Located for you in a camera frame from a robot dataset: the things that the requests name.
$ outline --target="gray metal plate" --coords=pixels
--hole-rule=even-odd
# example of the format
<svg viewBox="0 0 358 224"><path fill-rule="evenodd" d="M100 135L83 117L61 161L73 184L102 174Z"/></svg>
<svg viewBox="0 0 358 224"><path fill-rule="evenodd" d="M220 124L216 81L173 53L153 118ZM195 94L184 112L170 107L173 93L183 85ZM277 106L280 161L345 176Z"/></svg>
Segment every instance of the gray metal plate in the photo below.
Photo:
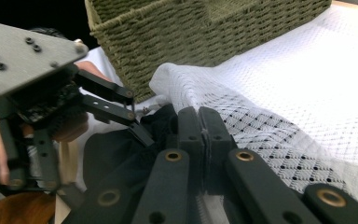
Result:
<svg viewBox="0 0 358 224"><path fill-rule="evenodd" d="M27 43L27 38L34 43ZM74 41L0 24L0 68L4 64L0 70L0 96L53 74L83 58L88 51L85 45Z"/></svg>

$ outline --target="human hand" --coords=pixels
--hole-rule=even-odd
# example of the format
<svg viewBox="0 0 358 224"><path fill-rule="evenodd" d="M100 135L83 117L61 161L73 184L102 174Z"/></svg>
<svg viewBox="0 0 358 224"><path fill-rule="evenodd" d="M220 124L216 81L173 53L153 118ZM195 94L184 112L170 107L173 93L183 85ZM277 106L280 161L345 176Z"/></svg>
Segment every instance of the human hand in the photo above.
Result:
<svg viewBox="0 0 358 224"><path fill-rule="evenodd" d="M109 78L105 77L101 71L91 62L80 62L76 64L79 69L86 70L97 77L101 77L107 81L111 81ZM61 128L53 134L52 138L59 142L71 142L78 138L82 133L84 133L89 127L88 124L88 115L87 113L80 114L75 118L70 118L65 121ZM22 127L24 136L33 133L33 128L29 125L24 125ZM5 151L5 146L2 141L2 136L0 134L0 183L7 185L9 180L9 169L7 166L7 154Z"/></svg>

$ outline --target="perforated fabric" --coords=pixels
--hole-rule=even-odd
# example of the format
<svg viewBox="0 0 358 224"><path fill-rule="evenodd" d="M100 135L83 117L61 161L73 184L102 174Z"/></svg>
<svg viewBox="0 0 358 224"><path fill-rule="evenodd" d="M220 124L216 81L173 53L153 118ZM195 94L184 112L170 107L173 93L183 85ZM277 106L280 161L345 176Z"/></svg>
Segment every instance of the perforated fabric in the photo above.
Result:
<svg viewBox="0 0 358 224"><path fill-rule="evenodd" d="M218 111L292 189L324 182L358 200L358 10L332 6L213 68L165 63L150 87L176 111Z"/></svg>

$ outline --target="green basket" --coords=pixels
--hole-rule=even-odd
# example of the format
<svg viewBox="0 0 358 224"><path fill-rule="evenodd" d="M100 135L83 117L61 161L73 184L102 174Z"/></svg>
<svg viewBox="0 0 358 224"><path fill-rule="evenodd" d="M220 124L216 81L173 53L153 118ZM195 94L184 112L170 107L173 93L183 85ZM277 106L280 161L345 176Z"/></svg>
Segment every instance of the green basket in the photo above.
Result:
<svg viewBox="0 0 358 224"><path fill-rule="evenodd" d="M136 102L163 63L215 66L311 21L331 0L86 0L97 38Z"/></svg>

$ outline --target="wicker basket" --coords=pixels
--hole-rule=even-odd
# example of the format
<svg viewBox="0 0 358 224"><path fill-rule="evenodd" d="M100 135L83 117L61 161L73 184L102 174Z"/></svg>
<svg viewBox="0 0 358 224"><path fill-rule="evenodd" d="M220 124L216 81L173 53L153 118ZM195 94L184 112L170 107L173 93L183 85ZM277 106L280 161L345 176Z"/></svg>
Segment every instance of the wicker basket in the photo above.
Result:
<svg viewBox="0 0 358 224"><path fill-rule="evenodd" d="M311 21L331 0L86 0L91 34L141 102L162 63L215 66Z"/></svg>

